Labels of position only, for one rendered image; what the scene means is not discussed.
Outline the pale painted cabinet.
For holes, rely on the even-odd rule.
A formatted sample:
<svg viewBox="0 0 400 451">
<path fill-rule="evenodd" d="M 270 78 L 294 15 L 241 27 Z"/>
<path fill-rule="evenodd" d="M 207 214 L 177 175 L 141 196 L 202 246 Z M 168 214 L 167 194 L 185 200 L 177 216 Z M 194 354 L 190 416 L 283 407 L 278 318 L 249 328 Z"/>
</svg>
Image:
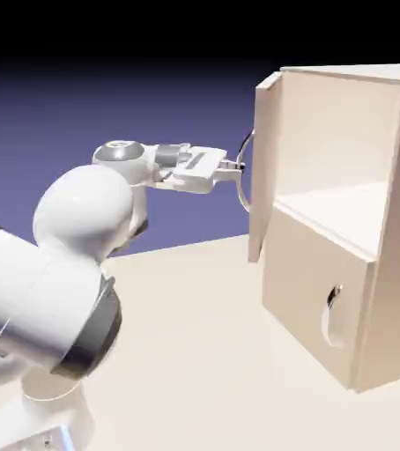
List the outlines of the pale painted cabinet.
<svg viewBox="0 0 400 451">
<path fill-rule="evenodd" d="M 280 72 L 271 214 L 281 203 L 374 257 L 349 389 L 399 381 L 400 64 Z"/>
</svg>

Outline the pale cabinet door with long handle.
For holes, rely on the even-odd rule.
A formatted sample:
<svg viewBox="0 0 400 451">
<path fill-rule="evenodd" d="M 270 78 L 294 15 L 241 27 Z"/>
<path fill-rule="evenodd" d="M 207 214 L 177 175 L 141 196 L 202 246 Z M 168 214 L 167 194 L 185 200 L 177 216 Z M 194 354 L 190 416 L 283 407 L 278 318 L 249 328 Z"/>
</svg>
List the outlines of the pale cabinet door with long handle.
<svg viewBox="0 0 400 451">
<path fill-rule="evenodd" d="M 249 211 L 248 260 L 257 262 L 270 221 L 274 188 L 274 157 L 282 74 L 273 72 L 256 86 Z"/>
</svg>

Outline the long curved metal handle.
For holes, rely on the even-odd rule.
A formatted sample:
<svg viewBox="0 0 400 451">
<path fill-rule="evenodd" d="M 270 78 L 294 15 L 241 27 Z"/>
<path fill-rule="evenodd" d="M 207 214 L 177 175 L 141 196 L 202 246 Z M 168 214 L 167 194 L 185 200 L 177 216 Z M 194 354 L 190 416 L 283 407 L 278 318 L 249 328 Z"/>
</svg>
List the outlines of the long curved metal handle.
<svg viewBox="0 0 400 451">
<path fill-rule="evenodd" d="M 247 213 L 250 213 L 250 201 L 245 195 L 244 188 L 242 186 L 242 177 L 245 172 L 245 163 L 243 162 L 245 151 L 248 148 L 249 143 L 253 140 L 253 137 L 255 135 L 255 130 L 252 129 L 243 139 L 241 143 L 241 147 L 238 151 L 237 158 L 236 158 L 236 166 L 240 171 L 240 175 L 238 176 L 238 179 L 236 181 L 236 189 L 237 189 L 237 195 L 239 198 L 239 201 L 241 203 L 242 208 Z"/>
</svg>

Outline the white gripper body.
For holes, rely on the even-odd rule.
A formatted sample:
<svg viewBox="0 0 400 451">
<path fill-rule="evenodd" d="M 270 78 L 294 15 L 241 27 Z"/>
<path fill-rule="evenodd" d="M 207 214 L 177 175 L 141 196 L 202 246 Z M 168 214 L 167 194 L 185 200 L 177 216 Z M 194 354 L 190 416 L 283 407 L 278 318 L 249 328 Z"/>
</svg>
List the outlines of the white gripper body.
<svg viewBox="0 0 400 451">
<path fill-rule="evenodd" d="M 214 186 L 214 174 L 227 152 L 219 148 L 193 146 L 189 148 L 190 158 L 178 163 L 172 173 L 173 188 L 195 194 L 207 194 Z"/>
</svg>

